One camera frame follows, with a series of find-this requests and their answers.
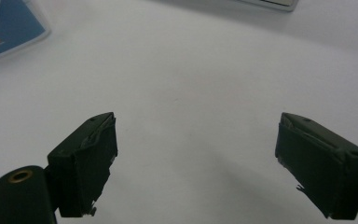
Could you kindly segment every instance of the white table surface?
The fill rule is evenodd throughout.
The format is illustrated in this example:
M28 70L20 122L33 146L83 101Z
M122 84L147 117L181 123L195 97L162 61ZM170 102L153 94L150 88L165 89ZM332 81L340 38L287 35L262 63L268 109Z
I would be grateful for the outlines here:
M119 155L95 217L59 223L324 219L274 157L282 112L358 145L358 1L282 13L228 0L39 1L52 33L0 60L0 176L45 167L114 111Z

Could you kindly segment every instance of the white surface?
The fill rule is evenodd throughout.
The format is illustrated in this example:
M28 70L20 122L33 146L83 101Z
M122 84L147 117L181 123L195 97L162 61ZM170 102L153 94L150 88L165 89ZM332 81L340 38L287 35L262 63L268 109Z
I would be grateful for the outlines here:
M59 223L358 223L324 219L274 158L283 111L358 145L358 1L40 5L52 34L0 60L0 176L117 117L96 216Z

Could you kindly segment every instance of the black plastic part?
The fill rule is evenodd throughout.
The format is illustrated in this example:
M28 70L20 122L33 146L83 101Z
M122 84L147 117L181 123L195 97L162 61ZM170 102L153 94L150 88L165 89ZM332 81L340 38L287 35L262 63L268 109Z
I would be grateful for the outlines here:
M113 113L88 119L48 154L50 188L62 217L93 215L117 156Z
M326 217L355 219L358 146L298 115L283 113L275 156Z
M26 166L0 178L0 224L56 223L45 172Z

